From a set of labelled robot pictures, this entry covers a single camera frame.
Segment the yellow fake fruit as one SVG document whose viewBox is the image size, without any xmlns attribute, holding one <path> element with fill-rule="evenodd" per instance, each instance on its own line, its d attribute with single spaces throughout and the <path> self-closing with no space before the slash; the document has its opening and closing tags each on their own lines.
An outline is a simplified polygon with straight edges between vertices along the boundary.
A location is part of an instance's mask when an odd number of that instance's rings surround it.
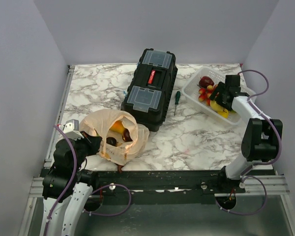
<svg viewBox="0 0 295 236">
<path fill-rule="evenodd" d="M 224 109 L 222 106 L 217 104 L 217 102 L 215 100 L 210 101 L 210 107 L 216 112 L 223 111 L 223 109 Z"/>
</svg>

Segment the yellow fake mango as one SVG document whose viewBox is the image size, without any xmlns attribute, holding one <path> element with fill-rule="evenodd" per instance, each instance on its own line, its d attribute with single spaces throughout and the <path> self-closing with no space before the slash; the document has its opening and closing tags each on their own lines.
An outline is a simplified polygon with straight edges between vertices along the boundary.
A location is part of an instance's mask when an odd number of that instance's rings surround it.
<svg viewBox="0 0 295 236">
<path fill-rule="evenodd" d="M 229 111 L 227 109 L 224 109 L 222 111 L 218 111 L 217 112 L 220 116 L 222 116 L 225 119 L 228 119 L 229 116 Z"/>
</svg>

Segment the dark plum fake fruit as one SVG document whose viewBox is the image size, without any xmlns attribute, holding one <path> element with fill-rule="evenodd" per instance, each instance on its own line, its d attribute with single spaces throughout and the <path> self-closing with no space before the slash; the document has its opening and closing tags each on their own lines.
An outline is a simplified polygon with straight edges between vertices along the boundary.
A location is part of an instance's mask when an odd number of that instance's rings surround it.
<svg viewBox="0 0 295 236">
<path fill-rule="evenodd" d="M 114 146 L 114 147 L 116 147 L 118 145 L 118 142 L 114 137 L 107 137 L 106 138 L 106 143 L 111 145 L 111 146 Z"/>
</svg>

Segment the translucent orange plastic bag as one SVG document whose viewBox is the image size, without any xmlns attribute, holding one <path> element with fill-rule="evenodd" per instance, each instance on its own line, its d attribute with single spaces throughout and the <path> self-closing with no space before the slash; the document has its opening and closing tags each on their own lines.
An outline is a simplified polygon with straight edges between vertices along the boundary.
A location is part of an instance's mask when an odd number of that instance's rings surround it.
<svg viewBox="0 0 295 236">
<path fill-rule="evenodd" d="M 117 120 L 121 120 L 123 126 L 129 130 L 132 142 L 124 142 L 122 134 L 110 130 L 110 127 Z M 86 132 L 90 136 L 100 136 L 102 141 L 99 155 L 122 166 L 139 157 L 145 149 L 149 137 L 149 129 L 142 124 L 138 124 L 131 114 L 112 109 L 102 109 L 90 113 L 80 122 L 79 130 Z M 114 137 L 118 145 L 114 147 L 107 144 L 107 137 Z"/>
</svg>

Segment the orange yellow fake papaya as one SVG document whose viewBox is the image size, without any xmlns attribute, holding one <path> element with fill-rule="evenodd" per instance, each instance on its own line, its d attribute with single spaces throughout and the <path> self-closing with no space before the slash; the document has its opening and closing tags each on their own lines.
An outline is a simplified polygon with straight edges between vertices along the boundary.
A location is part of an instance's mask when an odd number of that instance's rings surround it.
<svg viewBox="0 0 295 236">
<path fill-rule="evenodd" d="M 111 127 L 110 130 L 113 132 L 117 132 L 119 134 L 123 134 L 125 131 L 125 127 L 122 124 L 121 120 L 117 120 Z"/>
</svg>

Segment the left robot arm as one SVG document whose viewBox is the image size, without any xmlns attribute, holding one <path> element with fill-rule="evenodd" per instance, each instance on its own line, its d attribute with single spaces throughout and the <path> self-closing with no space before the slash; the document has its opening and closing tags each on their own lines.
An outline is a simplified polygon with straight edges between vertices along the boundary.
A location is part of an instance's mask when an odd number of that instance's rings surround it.
<svg viewBox="0 0 295 236">
<path fill-rule="evenodd" d="M 56 143 L 54 163 L 43 179 L 44 214 L 40 235 L 72 236 L 90 194 L 99 189 L 97 174 L 81 170 L 88 156 L 99 152 L 102 138 L 82 132 L 81 138 Z"/>
</svg>

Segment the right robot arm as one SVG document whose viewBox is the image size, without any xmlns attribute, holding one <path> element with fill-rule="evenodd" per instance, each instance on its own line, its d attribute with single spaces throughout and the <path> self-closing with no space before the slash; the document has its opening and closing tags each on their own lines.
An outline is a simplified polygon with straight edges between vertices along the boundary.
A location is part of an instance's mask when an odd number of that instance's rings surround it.
<svg viewBox="0 0 295 236">
<path fill-rule="evenodd" d="M 227 75 L 210 96 L 212 102 L 236 112 L 247 125 L 240 155 L 217 174 L 216 186 L 223 193 L 233 189 L 234 181 L 243 181 L 254 167 L 276 162 L 282 152 L 282 121 L 262 112 L 252 98 L 241 90 L 239 74 Z"/>
</svg>

